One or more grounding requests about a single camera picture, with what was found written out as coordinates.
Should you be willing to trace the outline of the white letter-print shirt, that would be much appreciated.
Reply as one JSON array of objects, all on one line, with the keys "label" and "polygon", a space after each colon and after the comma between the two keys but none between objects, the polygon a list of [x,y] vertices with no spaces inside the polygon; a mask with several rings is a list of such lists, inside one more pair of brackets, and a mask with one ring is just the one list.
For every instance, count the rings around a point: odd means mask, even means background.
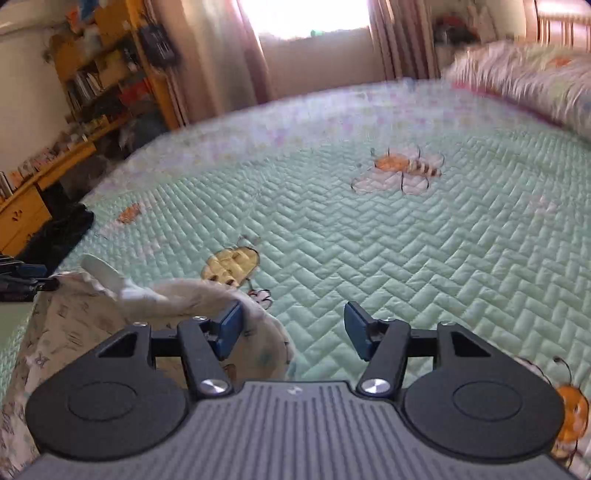
[{"label": "white letter-print shirt", "polygon": [[246,294],[212,275],[141,287],[86,255],[77,272],[41,291],[1,360],[1,475],[11,479],[43,451],[110,461],[151,449],[187,420],[177,325],[243,308],[242,335],[221,362],[233,391],[283,380],[296,351],[270,315],[266,291]]}]

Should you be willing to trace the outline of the black folded garment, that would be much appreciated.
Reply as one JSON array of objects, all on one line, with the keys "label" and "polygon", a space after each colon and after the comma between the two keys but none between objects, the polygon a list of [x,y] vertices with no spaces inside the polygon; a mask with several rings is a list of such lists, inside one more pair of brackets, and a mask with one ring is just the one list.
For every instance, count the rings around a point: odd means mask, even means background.
[{"label": "black folded garment", "polygon": [[94,223],[94,213],[83,204],[64,207],[27,242],[17,259],[43,265],[52,274]]}]

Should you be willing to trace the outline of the green quilted bee bedspread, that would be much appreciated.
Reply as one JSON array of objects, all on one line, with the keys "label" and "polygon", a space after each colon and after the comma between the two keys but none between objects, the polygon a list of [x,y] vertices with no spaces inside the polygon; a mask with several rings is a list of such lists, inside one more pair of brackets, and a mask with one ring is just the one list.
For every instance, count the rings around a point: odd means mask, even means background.
[{"label": "green quilted bee bedspread", "polygon": [[[283,380],[198,400],[151,449],[43,451],[11,479],[586,479],[590,144],[442,81],[271,103],[162,136],[82,200],[94,256],[141,287],[266,291]],[[394,398],[344,307],[411,326]]]}]

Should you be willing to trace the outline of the wooden bookshelf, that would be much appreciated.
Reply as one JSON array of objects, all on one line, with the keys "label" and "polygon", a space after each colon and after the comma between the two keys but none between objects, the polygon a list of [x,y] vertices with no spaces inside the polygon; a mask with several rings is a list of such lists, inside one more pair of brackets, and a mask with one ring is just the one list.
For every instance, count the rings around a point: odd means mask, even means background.
[{"label": "wooden bookshelf", "polygon": [[50,38],[70,113],[79,123],[112,122],[154,111],[168,130],[182,125],[169,68],[172,54],[148,1],[77,1]]}]

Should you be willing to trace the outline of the pink curtain left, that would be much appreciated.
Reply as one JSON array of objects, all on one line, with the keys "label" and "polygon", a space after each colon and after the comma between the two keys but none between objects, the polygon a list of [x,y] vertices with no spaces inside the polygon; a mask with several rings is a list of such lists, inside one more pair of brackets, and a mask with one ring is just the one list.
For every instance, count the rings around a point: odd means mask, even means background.
[{"label": "pink curtain left", "polygon": [[259,37],[238,1],[147,1],[174,47],[174,78],[190,123],[273,100]]}]

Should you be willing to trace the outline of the pink curtain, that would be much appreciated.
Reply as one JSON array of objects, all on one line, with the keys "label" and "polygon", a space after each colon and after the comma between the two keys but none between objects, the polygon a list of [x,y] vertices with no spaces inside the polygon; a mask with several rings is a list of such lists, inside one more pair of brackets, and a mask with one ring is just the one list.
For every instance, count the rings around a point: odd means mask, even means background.
[{"label": "pink curtain", "polygon": [[424,0],[370,0],[370,38],[389,81],[439,77],[431,11]]},{"label": "pink curtain", "polygon": [[273,100],[259,37],[238,1],[147,1],[174,47],[174,78],[190,123]]}]

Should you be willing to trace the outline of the floral pillow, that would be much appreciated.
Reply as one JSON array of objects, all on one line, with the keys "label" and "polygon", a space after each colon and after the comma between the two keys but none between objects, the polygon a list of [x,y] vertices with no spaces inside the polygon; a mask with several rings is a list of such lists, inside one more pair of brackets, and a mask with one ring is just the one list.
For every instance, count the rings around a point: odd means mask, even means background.
[{"label": "floral pillow", "polygon": [[586,52],[498,41],[457,55],[444,78],[511,101],[590,138],[590,55]]}]

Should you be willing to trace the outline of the pink curtain right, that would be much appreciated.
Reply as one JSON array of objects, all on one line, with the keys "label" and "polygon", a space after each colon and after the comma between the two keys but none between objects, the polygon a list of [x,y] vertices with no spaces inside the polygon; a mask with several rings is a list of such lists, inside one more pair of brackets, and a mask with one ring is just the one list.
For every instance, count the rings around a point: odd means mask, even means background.
[{"label": "pink curtain right", "polygon": [[439,77],[431,11],[424,0],[370,0],[370,38],[389,81]]}]

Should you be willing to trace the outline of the wooden headboard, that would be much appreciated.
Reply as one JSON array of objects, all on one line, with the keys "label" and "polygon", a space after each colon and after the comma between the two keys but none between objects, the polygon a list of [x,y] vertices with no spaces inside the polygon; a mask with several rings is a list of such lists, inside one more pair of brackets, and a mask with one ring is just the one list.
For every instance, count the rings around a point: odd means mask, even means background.
[{"label": "wooden headboard", "polygon": [[524,1],[526,40],[590,51],[590,2]]}]

